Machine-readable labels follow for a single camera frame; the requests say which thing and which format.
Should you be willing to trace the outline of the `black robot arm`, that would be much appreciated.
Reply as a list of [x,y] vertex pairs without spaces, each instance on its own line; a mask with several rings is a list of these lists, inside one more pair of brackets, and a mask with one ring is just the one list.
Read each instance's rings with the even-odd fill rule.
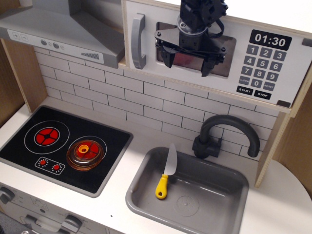
[[182,0],[176,28],[155,32],[164,64],[170,68],[177,53],[197,57],[203,59],[201,73],[206,77],[223,63],[226,48],[216,39],[223,35],[220,18],[227,9],[223,0]]

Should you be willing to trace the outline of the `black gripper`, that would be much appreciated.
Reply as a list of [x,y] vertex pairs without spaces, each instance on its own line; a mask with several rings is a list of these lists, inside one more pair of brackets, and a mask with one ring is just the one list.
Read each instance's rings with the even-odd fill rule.
[[155,32],[156,47],[160,48],[164,64],[171,68],[176,53],[182,53],[204,59],[201,76],[206,77],[213,70],[215,64],[223,63],[226,48],[218,39],[209,37],[207,33],[201,35],[187,35],[178,28],[157,30]]

